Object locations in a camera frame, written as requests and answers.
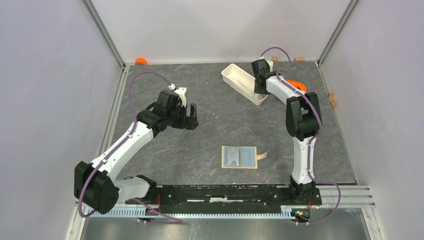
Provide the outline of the grey credit card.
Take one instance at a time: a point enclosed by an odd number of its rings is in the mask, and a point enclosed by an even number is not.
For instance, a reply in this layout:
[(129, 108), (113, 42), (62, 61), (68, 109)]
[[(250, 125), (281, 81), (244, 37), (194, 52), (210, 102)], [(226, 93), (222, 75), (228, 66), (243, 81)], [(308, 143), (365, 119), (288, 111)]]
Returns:
[(239, 167), (241, 162), (240, 148), (235, 146), (227, 147), (224, 162), (226, 167)]

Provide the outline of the white plastic bin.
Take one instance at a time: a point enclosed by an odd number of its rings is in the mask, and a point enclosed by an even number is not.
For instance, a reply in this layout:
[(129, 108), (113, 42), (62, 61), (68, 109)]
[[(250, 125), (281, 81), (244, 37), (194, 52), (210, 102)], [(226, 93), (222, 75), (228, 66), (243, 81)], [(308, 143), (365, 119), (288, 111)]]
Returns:
[(222, 79), (239, 94), (260, 106), (267, 98), (266, 94), (254, 93), (255, 78), (234, 63), (221, 71)]

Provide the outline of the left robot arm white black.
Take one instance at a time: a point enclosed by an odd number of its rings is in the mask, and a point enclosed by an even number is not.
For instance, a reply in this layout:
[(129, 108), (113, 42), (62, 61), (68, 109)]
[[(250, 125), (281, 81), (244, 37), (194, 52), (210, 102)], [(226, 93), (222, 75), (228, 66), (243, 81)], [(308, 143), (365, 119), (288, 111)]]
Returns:
[(90, 163), (81, 161), (74, 169), (74, 196), (79, 214), (86, 218), (83, 204), (100, 214), (108, 213), (116, 203), (134, 198), (153, 203), (157, 190), (144, 177), (117, 180), (129, 160), (167, 127), (194, 130), (198, 127), (197, 106), (187, 105), (187, 88), (162, 90), (157, 101), (135, 116), (128, 130), (104, 153)]

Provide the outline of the beige card holder wallet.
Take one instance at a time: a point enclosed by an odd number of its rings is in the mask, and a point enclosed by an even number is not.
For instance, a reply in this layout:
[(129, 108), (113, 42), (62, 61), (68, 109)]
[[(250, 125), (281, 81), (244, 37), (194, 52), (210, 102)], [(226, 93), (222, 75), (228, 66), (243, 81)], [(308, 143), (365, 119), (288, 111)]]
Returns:
[[(238, 147), (240, 149), (240, 166), (225, 166), (226, 148)], [(258, 161), (265, 159), (268, 156), (267, 152), (258, 154), (255, 146), (222, 146), (221, 148), (221, 167), (223, 169), (257, 169)]]

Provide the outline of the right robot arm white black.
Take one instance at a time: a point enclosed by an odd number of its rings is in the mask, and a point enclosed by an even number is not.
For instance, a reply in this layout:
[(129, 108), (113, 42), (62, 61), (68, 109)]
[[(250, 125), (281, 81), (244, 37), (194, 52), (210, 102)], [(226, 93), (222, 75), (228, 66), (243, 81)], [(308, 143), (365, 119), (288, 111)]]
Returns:
[(302, 91), (283, 77), (271, 71), (265, 59), (251, 63), (254, 93), (272, 94), (285, 103), (285, 127), (293, 139), (294, 165), (290, 176), (289, 199), (302, 204), (316, 188), (313, 173), (313, 155), (317, 134), (322, 128), (318, 95)]

